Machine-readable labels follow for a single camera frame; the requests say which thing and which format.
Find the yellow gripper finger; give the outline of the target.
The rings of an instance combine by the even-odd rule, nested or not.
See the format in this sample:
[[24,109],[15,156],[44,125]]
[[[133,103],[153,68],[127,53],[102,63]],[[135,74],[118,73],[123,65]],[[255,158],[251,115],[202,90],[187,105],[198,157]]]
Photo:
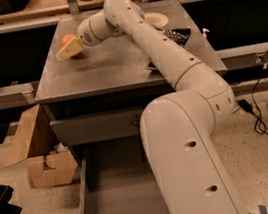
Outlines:
[[56,53],[56,59],[59,61],[68,60],[70,57],[76,56],[76,54],[80,53],[84,49],[84,44],[82,41],[77,38],[71,38],[65,46],[62,46],[58,52]]

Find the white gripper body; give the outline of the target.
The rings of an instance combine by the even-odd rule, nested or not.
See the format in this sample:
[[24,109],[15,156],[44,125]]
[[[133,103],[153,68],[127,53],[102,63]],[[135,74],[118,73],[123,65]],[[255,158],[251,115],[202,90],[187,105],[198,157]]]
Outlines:
[[90,30],[90,24],[88,21],[82,22],[77,29],[78,37],[81,38],[84,44],[87,46],[94,46],[95,43],[95,37],[92,34],[92,31]]

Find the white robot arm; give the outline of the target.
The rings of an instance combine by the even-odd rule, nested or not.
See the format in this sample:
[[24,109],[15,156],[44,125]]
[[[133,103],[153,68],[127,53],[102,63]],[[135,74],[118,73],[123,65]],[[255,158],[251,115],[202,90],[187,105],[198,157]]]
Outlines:
[[211,142],[231,117],[229,84],[144,19],[130,0],[105,0],[57,52],[60,61],[120,33],[148,55],[173,88],[145,107],[141,139],[170,214],[249,214]]

